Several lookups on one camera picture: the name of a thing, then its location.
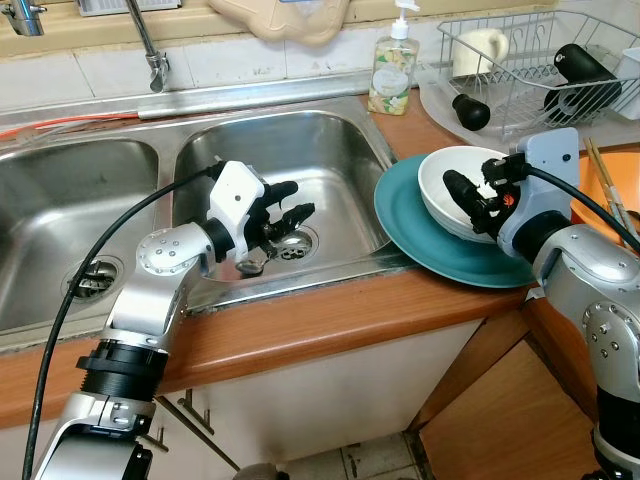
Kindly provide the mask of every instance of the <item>black cup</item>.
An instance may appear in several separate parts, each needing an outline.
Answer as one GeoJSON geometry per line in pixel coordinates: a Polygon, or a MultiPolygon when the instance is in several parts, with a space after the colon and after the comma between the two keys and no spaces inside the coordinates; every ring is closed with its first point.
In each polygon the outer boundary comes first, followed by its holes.
{"type": "Polygon", "coordinates": [[[615,80],[616,76],[587,53],[581,46],[570,43],[560,48],[554,65],[575,88],[552,90],[544,99],[549,119],[565,123],[611,105],[622,92],[620,82],[580,87],[580,84],[615,80]]]}

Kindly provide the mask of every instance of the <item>white tile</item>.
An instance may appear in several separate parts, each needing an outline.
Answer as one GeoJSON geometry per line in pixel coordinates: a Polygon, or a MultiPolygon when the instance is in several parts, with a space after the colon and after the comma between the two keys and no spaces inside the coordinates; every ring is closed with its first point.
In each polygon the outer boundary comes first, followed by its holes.
{"type": "Polygon", "coordinates": [[[286,40],[287,75],[314,77],[371,68],[376,34],[376,28],[343,30],[317,48],[286,40]]]}
{"type": "Polygon", "coordinates": [[[418,61],[427,63],[440,61],[442,32],[438,30],[438,25],[442,21],[438,19],[409,24],[409,36],[420,42],[418,61]]]}
{"type": "Polygon", "coordinates": [[[561,0],[558,8],[587,13],[632,32],[640,31],[640,4],[637,0],[561,0]]]}
{"type": "MultiPolygon", "coordinates": [[[[159,48],[167,54],[168,90],[193,88],[184,47],[159,48]]],[[[75,50],[80,68],[98,98],[151,93],[151,69],[142,48],[88,48],[75,50]]]]}
{"type": "Polygon", "coordinates": [[[413,464],[401,433],[344,447],[342,458],[349,480],[363,480],[413,464]]]}
{"type": "Polygon", "coordinates": [[[86,100],[93,97],[70,53],[0,63],[0,110],[86,100]]]}
{"type": "Polygon", "coordinates": [[[283,470],[291,480],[347,480],[340,450],[289,462],[283,470]]]}
{"type": "Polygon", "coordinates": [[[286,76],[282,41],[235,38],[188,45],[185,51],[196,87],[262,82],[286,76]]]}
{"type": "Polygon", "coordinates": [[[411,466],[375,475],[367,480],[420,480],[420,475],[416,468],[411,466]]]}

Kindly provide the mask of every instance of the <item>cabinet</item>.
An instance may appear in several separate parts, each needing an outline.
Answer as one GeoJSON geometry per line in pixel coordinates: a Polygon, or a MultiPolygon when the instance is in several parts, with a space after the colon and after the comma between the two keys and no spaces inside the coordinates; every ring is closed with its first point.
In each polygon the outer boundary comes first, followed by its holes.
{"type": "MultiPolygon", "coordinates": [[[[213,441],[238,465],[285,463],[404,430],[480,320],[412,335],[193,390],[211,410],[213,441]]],[[[184,392],[166,395],[174,405],[184,392]]],[[[54,422],[40,434],[46,443],[54,422]]],[[[234,471],[161,406],[168,453],[150,479],[228,480],[234,471]]],[[[19,478],[26,426],[0,432],[0,478],[19,478]]]]}

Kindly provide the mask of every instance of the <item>white mug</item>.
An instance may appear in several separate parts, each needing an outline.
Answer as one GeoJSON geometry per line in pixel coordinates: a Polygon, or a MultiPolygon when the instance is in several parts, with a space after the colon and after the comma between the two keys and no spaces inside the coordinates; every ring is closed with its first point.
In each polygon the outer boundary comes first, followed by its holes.
{"type": "MultiPolygon", "coordinates": [[[[493,62],[500,63],[509,53],[509,39],[497,28],[483,28],[458,36],[462,41],[482,52],[493,62]]],[[[461,42],[453,45],[453,76],[462,77],[489,73],[493,62],[471,50],[461,42]]]]}

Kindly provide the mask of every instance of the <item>pump dispenser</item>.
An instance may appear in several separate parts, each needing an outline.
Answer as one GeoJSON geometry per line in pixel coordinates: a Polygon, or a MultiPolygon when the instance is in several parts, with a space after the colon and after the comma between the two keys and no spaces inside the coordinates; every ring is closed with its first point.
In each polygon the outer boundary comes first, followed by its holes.
{"type": "Polygon", "coordinates": [[[409,38],[406,9],[419,11],[414,0],[395,0],[400,18],[391,26],[391,36],[376,42],[368,108],[372,112],[403,115],[409,105],[420,44],[409,38]]]}

